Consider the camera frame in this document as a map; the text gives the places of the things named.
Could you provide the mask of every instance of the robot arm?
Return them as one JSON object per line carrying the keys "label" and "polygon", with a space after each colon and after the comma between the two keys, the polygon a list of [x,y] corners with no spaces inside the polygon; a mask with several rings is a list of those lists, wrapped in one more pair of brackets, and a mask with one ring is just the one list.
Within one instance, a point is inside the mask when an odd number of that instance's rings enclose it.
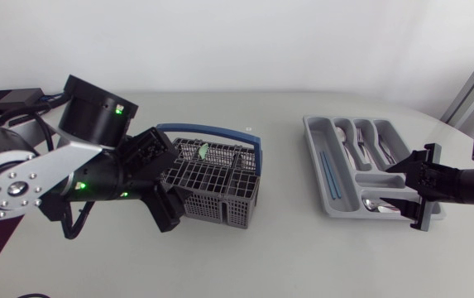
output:
{"label": "robot arm", "polygon": [[424,148],[424,151],[413,151],[409,157],[387,170],[405,173],[406,186],[417,190],[420,201],[381,199],[393,204],[403,216],[413,219],[412,228],[427,231],[435,202],[474,205],[474,169],[459,170],[439,165],[441,147],[428,144]]}
{"label": "robot arm", "polygon": [[[159,182],[178,156],[168,137],[155,128],[127,136],[137,106],[74,76],[63,96],[69,103],[58,127],[43,123],[34,110],[0,117],[0,125],[22,113],[35,118],[0,127],[0,219],[39,207],[74,238],[95,201],[141,199],[162,232],[173,229],[190,193],[164,190]],[[38,154],[34,147],[44,140],[52,144],[51,134],[60,137],[57,148]],[[88,202],[75,224],[72,201]]]}

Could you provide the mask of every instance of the green object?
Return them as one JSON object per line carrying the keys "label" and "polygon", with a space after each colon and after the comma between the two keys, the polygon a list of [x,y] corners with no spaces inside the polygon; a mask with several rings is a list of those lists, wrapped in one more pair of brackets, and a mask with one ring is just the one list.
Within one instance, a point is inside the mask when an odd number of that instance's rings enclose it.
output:
{"label": "green object", "polygon": [[83,190],[86,188],[86,184],[84,182],[77,182],[77,185],[74,188],[76,190]]}
{"label": "green object", "polygon": [[207,150],[209,150],[209,144],[205,143],[198,149],[198,155],[201,159],[205,159],[205,155],[207,154]]}

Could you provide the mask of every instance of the white wall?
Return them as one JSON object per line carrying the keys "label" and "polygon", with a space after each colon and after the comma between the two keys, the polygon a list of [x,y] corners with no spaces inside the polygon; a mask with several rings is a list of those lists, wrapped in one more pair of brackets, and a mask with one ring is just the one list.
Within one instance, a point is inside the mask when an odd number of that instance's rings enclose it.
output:
{"label": "white wall", "polygon": [[0,89],[332,90],[440,117],[474,0],[0,1]]}

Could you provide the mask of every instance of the silver bolt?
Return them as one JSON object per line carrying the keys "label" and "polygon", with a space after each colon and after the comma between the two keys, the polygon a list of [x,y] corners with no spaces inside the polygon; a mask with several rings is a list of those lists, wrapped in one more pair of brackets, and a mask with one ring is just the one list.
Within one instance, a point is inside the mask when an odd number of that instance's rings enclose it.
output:
{"label": "silver bolt", "polygon": [[19,196],[27,192],[29,185],[23,181],[17,181],[8,186],[7,193],[10,196]]}

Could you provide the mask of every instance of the cutlery basket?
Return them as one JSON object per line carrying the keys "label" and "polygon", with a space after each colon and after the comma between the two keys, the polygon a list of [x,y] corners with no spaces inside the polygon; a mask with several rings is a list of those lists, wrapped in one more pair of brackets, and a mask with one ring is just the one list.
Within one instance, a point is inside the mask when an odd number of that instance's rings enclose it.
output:
{"label": "cutlery basket", "polygon": [[176,138],[173,145],[180,155],[161,177],[166,188],[176,185],[193,192],[184,203],[188,217],[247,228],[261,180],[261,139],[225,128],[195,124],[166,123],[157,128],[162,132],[210,134],[253,145],[249,148]]}
{"label": "cutlery basket", "polygon": [[[376,204],[384,203],[380,198],[395,198],[418,201],[419,195],[405,186],[405,175],[387,173],[392,166],[380,146],[379,138],[384,139],[386,148],[398,162],[411,153],[400,134],[389,120],[377,118],[346,118],[306,116],[303,118],[304,132],[310,155],[318,179],[323,209],[331,217],[356,219],[404,219],[400,212],[369,211],[363,200]],[[343,143],[338,137],[337,127],[346,135]],[[357,131],[363,135],[363,143],[373,162],[364,158],[358,146]],[[353,168],[346,150],[350,153],[356,168]],[[328,164],[337,178],[342,193],[341,199],[333,199],[326,182],[325,170],[320,160],[320,152],[328,156]],[[432,219],[443,219],[445,213],[436,204]]]}

